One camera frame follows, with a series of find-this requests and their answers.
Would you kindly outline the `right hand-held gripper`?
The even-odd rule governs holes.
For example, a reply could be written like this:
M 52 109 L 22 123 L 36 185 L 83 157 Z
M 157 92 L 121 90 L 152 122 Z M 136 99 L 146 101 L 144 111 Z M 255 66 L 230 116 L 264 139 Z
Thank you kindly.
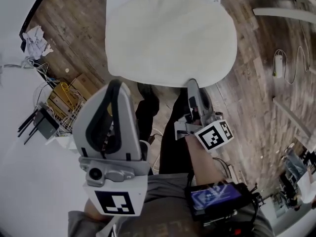
M 222 147 L 234 139 L 232 131 L 221 112 L 213 112 L 210 96 L 205 88 L 199 88 L 195 79 L 187 83 L 188 103 L 192 119 L 208 116 L 205 124 L 202 120 L 189 120 L 185 115 L 174 123 L 175 139 L 194 135 L 207 152 Z

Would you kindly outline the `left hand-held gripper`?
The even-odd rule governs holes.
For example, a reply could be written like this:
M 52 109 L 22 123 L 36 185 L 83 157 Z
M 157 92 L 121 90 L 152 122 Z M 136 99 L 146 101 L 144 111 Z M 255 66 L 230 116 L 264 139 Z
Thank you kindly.
M 98 212 L 139 216 L 151 166 L 142 159 L 134 106 L 125 83 L 112 80 L 87 100 L 73 126 L 73 137 L 81 156 L 79 165 L 86 172 L 83 188 Z

